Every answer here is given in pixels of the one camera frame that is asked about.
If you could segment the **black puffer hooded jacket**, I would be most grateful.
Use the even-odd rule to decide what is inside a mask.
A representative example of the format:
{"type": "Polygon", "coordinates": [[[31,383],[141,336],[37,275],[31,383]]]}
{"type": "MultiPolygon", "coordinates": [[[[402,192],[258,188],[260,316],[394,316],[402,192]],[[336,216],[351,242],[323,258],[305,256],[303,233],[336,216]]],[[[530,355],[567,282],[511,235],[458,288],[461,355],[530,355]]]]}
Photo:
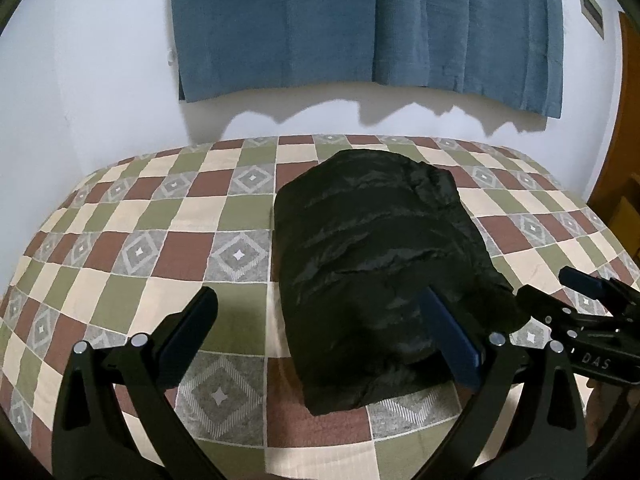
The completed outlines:
{"type": "Polygon", "coordinates": [[[341,151],[281,188],[273,219],[286,338],[311,414],[448,382],[419,304],[426,290],[483,330],[526,323],[445,169],[341,151]]]}

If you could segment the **wooden door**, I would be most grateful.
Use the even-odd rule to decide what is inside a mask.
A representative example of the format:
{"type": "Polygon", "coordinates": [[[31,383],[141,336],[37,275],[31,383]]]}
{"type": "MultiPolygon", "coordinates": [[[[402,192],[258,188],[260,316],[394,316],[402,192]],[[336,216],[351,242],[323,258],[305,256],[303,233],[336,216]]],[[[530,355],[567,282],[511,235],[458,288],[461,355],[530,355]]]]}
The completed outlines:
{"type": "Polygon", "coordinates": [[[589,207],[639,262],[639,29],[620,14],[622,82],[612,140],[589,207]]]}

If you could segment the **checkered patchwork bed cover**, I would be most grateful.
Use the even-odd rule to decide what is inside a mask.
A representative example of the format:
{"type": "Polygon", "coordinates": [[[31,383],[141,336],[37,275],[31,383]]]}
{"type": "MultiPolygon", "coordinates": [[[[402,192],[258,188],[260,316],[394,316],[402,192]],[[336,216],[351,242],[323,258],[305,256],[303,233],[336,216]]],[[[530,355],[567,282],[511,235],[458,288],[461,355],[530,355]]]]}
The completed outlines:
{"type": "Polygon", "coordinates": [[[408,479],[459,415],[454,385],[314,417],[288,355],[271,262],[282,185],[333,154],[380,150],[449,170],[494,266],[584,313],[563,266],[639,281],[638,266],[580,198],[517,151],[402,136],[282,136],[121,160],[82,180],[40,226],[1,304],[1,405],[51,463],[56,398],[72,345],[119,346],[204,285],[220,311],[184,383],[168,394],[196,444],[230,478],[408,479]]]}

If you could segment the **blue curtain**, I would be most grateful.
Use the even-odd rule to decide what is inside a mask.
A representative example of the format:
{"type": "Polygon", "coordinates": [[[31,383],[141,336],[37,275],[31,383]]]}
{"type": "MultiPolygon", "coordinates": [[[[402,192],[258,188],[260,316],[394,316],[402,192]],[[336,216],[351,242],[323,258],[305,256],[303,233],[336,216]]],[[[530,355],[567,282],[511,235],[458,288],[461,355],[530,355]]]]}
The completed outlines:
{"type": "Polygon", "coordinates": [[[171,0],[180,96],[375,82],[562,112],[562,0],[171,0]]]}

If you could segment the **wall vent plate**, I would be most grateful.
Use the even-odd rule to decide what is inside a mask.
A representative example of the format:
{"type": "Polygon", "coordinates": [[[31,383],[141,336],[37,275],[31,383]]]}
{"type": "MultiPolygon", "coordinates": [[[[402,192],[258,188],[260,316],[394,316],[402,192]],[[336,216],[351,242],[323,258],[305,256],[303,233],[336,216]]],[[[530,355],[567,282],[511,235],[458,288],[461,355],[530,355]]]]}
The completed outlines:
{"type": "Polygon", "coordinates": [[[597,34],[605,39],[603,11],[596,0],[580,0],[582,15],[587,19],[597,34]]]}

